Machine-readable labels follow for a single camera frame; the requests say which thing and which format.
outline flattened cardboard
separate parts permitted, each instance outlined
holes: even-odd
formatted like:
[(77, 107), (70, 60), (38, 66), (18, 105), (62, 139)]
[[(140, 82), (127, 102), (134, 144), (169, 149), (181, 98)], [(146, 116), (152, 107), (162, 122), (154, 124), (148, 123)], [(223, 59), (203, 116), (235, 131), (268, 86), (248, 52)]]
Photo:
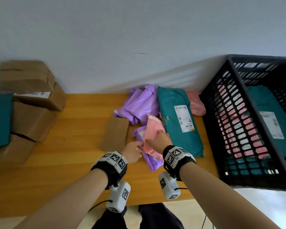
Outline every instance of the flattened cardboard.
[(46, 108), (14, 102), (11, 132), (35, 142), (43, 142), (55, 121), (56, 117)]
[(0, 164), (24, 164), (29, 158), (34, 142), (10, 135), (10, 143), (0, 147)]
[(12, 93), (0, 94), (0, 146), (9, 142), (11, 131)]
[(58, 83), (55, 83), (54, 90), (48, 98), (19, 95), (15, 95), (14, 97), (24, 104), (60, 112), (64, 109), (67, 101), (67, 94)]
[(101, 150), (104, 152), (121, 152), (125, 148), (128, 129), (128, 119), (111, 116), (107, 123), (106, 134)]
[(10, 60), (0, 64), (0, 84), (17, 94), (51, 92), (55, 77), (37, 60)]

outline teal package inside crate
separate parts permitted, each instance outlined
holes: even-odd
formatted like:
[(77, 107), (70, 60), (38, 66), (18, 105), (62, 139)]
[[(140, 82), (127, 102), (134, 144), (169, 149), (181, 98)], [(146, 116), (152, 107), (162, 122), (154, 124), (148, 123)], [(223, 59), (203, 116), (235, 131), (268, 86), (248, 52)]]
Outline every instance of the teal package inside crate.
[(247, 90), (262, 115), (275, 146), (286, 157), (286, 114), (284, 110), (269, 88), (249, 86)]
[(0, 146), (9, 143), (13, 94), (0, 94)]
[(203, 144), (186, 92), (183, 89), (158, 87), (158, 100), (163, 125), (173, 145), (203, 158)]

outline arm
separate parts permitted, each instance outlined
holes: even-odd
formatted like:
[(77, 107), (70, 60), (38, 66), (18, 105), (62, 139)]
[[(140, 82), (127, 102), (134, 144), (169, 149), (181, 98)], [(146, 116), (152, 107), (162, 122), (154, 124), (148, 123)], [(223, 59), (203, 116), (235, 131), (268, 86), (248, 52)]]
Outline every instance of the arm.
[[(158, 133), (157, 139), (145, 142), (162, 154), (172, 142), (164, 131)], [(243, 196), (194, 162), (184, 164), (179, 175), (217, 229), (279, 228)]]
[[(121, 152), (128, 163), (136, 162), (143, 143), (130, 142)], [(35, 213), (27, 216), (15, 229), (75, 229), (108, 184), (108, 178), (101, 169), (94, 169), (80, 178)]]

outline white wall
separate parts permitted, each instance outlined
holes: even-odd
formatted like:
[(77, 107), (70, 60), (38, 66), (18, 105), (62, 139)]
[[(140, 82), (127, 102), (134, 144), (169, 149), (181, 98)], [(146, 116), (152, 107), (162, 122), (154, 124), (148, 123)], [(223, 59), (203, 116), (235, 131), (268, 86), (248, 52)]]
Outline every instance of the white wall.
[(0, 0), (0, 61), (43, 60), (68, 93), (201, 91), (230, 53), (286, 56), (286, 0)]

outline black pants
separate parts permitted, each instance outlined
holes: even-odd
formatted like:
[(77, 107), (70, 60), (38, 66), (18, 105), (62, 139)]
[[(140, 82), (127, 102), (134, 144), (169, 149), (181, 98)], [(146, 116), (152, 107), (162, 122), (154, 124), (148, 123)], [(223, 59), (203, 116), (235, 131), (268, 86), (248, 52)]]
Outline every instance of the black pants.
[[(180, 220), (163, 203), (139, 205), (142, 215), (140, 229), (184, 229)], [(127, 229), (124, 220), (126, 208), (122, 213), (105, 210), (92, 229)]]

